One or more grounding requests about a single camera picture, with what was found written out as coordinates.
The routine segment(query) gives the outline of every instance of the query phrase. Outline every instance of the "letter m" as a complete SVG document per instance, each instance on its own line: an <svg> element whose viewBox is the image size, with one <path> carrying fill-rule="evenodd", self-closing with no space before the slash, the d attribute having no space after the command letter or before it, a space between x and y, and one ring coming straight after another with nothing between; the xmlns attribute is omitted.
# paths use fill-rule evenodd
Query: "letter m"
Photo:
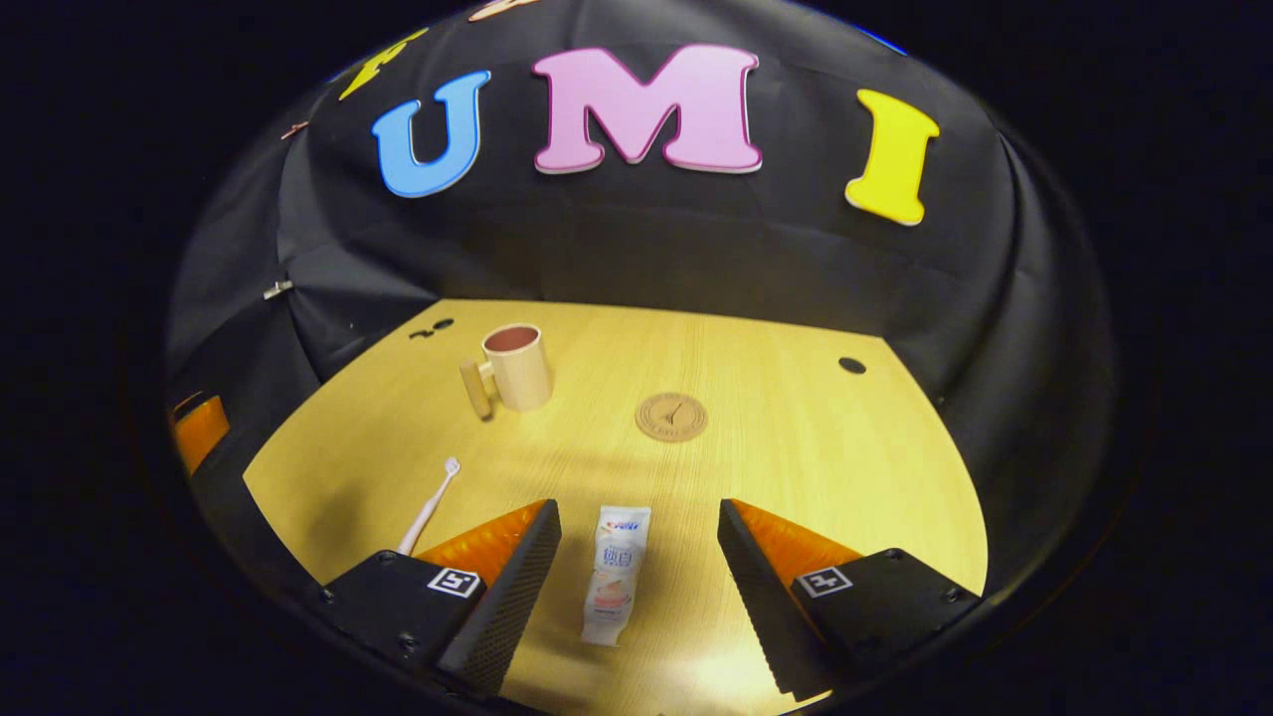
<svg viewBox="0 0 1273 716"><path fill-rule="evenodd" d="M628 163L640 163L676 111L679 131L663 147L670 163L699 172L754 172L761 157L747 139L747 73L759 65L751 52L689 45L642 84L606 50L544 57L533 69L549 80L549 145L535 167L563 175L601 164L606 152L588 136L589 113Z"/></svg>

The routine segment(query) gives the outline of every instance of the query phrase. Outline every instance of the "toothpaste tube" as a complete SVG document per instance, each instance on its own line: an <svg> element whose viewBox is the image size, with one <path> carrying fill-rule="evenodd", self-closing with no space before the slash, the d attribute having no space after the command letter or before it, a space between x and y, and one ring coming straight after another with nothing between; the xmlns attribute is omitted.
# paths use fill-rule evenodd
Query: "toothpaste tube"
<svg viewBox="0 0 1273 716"><path fill-rule="evenodd" d="M583 604L583 641L619 646L636 595L636 573L645 558L649 507L601 506L597 553Z"/></svg>

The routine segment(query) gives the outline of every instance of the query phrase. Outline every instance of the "mug handle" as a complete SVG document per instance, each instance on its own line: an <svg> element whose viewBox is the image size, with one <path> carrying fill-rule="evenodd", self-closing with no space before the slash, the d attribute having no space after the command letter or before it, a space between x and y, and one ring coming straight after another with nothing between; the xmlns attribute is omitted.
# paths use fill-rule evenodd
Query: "mug handle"
<svg viewBox="0 0 1273 716"><path fill-rule="evenodd" d="M486 396L486 383L482 382L490 373L490 363L479 366L476 361L465 361L460 364L460 376L465 378L468 401L474 405L474 413L482 420L490 418L490 397Z"/></svg>

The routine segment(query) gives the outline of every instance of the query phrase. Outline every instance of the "foam letter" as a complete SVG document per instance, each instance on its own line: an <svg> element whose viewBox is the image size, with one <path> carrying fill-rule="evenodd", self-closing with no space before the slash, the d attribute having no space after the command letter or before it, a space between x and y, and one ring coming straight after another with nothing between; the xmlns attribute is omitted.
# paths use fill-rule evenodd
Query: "foam letter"
<svg viewBox="0 0 1273 716"><path fill-rule="evenodd" d="M747 139L747 73L759 65L743 50L689 45L642 84L601 48L545 57L533 69L549 79L549 145L535 167L560 175L600 164L606 152L588 136L589 112L624 159L636 164L676 111L677 135L663 148L668 162L699 172L754 172L761 157Z"/></svg>
<svg viewBox="0 0 1273 716"><path fill-rule="evenodd" d="M420 111L419 99L398 104L376 120L372 134L379 140L381 176L390 191L407 199L428 196L468 172L481 147L477 89L488 80L490 73L481 70L456 78L434 93L434 101L447 107L447 150L433 162L418 162L411 143L411 117Z"/></svg>
<svg viewBox="0 0 1273 716"><path fill-rule="evenodd" d="M485 20L486 18L498 15L509 8L516 8L518 5L530 5L531 3L538 3L540 0L495 0L494 3L482 6L481 10L468 15L468 22L476 23Z"/></svg>
<svg viewBox="0 0 1273 716"><path fill-rule="evenodd" d="M429 28L424 28L411 34L410 37L401 39L396 45L392 45L387 50L383 50L377 55L373 55L370 60L363 62L363 69L358 70L358 75L354 76L354 82L349 83L349 87L345 88L345 92L340 93L340 97L336 98L336 102L340 102L341 99L353 94L354 90L356 90L359 87L363 87L364 84L372 82L372 78L379 74L382 65L387 64L393 57L397 57L398 52L401 52L402 48L406 47L407 42L411 42L412 39L420 37L426 32L429 32Z"/></svg>
<svg viewBox="0 0 1273 716"><path fill-rule="evenodd" d="M875 129L866 172L844 187L844 197L858 209L913 227L924 219L919 203L924 150L941 130L928 115L896 97L859 89L858 101L875 117Z"/></svg>

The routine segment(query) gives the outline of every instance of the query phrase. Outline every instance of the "orange object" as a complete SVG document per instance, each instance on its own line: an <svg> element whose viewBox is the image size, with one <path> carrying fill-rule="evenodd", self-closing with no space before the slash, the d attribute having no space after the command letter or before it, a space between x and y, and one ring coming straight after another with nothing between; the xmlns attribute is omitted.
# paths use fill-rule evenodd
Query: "orange object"
<svg viewBox="0 0 1273 716"><path fill-rule="evenodd" d="M495 517L467 533L418 553L415 558L453 569L477 572L490 587L504 569L504 564L508 564L517 544L522 541L522 535L526 534L527 527L531 526L531 521L535 520L535 515L538 513L545 502L547 501L532 502L508 515Z"/></svg>
<svg viewBox="0 0 1273 716"><path fill-rule="evenodd" d="M752 539L760 545L769 566L778 573L783 586L789 592L792 582L801 575L853 562L862 554L838 541L802 527L789 520L783 520L773 512L765 512L741 499L731 499L738 510Z"/></svg>
<svg viewBox="0 0 1273 716"><path fill-rule="evenodd" d="M185 408L197 397L206 397L204 392L196 392L182 400L173 408L173 415L182 414L172 426L173 438L177 441L177 451L181 452L181 461L186 464L186 471L193 474L202 464L207 454L216 447L216 443L230 432L229 420L225 419L225 408L222 405L222 396L206 397L204 403L190 410Z"/></svg>

